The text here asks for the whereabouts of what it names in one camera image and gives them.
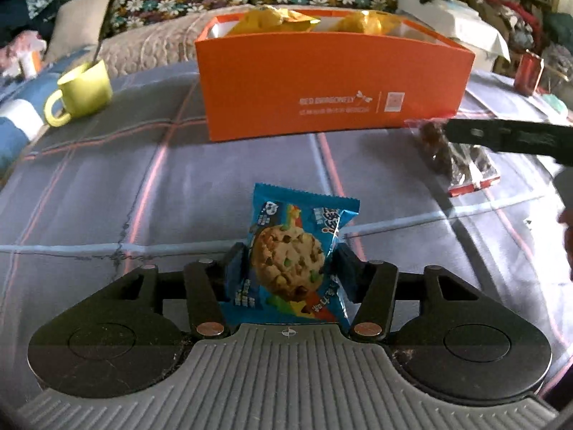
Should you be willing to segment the white cloth on sofa arm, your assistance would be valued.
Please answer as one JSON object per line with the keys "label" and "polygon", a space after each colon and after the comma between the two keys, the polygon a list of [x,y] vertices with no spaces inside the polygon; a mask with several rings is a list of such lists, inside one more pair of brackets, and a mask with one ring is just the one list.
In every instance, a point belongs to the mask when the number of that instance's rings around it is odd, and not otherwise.
{"label": "white cloth on sofa arm", "polygon": [[397,7],[448,38],[510,60],[507,42],[501,33],[465,4],[448,0],[431,0],[427,3],[397,0]]}

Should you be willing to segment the person's right hand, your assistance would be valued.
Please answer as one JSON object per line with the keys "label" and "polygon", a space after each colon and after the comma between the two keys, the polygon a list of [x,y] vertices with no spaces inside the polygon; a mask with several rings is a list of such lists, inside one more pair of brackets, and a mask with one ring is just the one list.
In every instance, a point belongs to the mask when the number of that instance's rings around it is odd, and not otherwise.
{"label": "person's right hand", "polygon": [[570,279],[573,281],[573,211],[564,209],[558,217],[558,223],[564,228],[563,246],[570,269]]}

